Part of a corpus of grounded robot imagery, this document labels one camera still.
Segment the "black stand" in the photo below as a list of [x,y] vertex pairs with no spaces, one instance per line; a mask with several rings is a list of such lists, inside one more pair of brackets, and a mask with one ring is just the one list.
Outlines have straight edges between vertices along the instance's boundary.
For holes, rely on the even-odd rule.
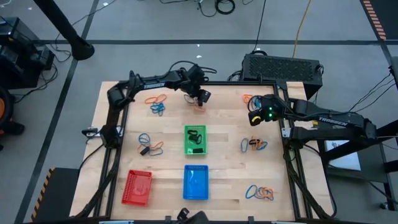
[[34,0],[34,2],[69,42],[74,59],[86,60],[93,56],[94,47],[76,33],[76,30],[53,0]]

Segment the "green basket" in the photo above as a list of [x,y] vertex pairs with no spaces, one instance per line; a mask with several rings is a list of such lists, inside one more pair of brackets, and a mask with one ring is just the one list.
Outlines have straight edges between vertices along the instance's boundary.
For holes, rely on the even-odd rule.
[[[201,134],[201,142],[196,144],[196,142],[189,140],[188,130],[198,131],[198,135]],[[186,155],[204,155],[207,154],[207,134],[205,125],[186,125],[184,128],[184,153]],[[202,148],[203,152],[193,153],[193,149]]]

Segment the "red plastic tray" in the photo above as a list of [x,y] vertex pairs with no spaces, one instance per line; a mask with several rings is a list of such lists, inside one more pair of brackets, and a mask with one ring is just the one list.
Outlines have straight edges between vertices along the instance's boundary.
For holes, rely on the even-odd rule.
[[146,206],[151,182],[151,172],[130,170],[124,187],[122,203],[125,205]]

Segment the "wooden table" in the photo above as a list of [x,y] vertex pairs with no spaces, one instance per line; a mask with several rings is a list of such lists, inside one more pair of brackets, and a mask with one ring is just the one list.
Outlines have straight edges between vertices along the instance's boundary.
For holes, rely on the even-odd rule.
[[[93,126],[102,127],[106,121],[108,101],[106,91],[115,82],[103,82],[96,106]],[[176,219],[179,211],[187,207],[192,214],[203,210],[209,220],[247,220],[254,216],[261,220],[294,220],[292,200],[287,177],[278,122],[262,123],[251,127],[248,110],[243,103],[244,94],[273,94],[271,86],[202,86],[211,92],[206,111],[199,112],[188,105],[183,93],[160,88],[141,91],[136,102],[130,104],[127,116],[112,219],[164,220],[171,215]],[[305,99],[302,83],[288,83],[291,98]],[[166,110],[162,117],[152,114],[144,100],[161,93],[167,95]],[[183,153],[184,126],[204,124],[208,135],[208,154],[186,156]],[[296,122],[297,126],[311,124]],[[147,133],[152,142],[163,141],[164,153],[160,156],[141,156],[137,152],[138,135]],[[257,136],[268,142],[261,151],[240,151],[243,138]],[[85,157],[101,144],[93,139],[86,147]],[[310,145],[317,148],[314,142]],[[70,215],[77,214],[98,188],[105,149],[101,149],[83,166],[77,183]],[[302,149],[302,162],[309,191],[324,210],[331,214],[328,187],[320,158]],[[209,200],[195,201],[182,198],[183,170],[185,164],[207,164],[210,176]],[[127,173],[131,169],[152,172],[152,188],[146,207],[123,205],[121,197]],[[252,184],[274,190],[274,201],[246,199],[245,193]],[[305,216],[302,195],[297,191],[301,216]],[[103,195],[100,215],[105,214],[108,191]]]

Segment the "blue basket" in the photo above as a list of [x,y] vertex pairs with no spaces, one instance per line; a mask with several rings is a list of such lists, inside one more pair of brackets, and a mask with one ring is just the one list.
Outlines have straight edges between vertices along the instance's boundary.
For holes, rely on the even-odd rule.
[[185,165],[182,198],[185,200],[209,199],[209,167],[207,165]]

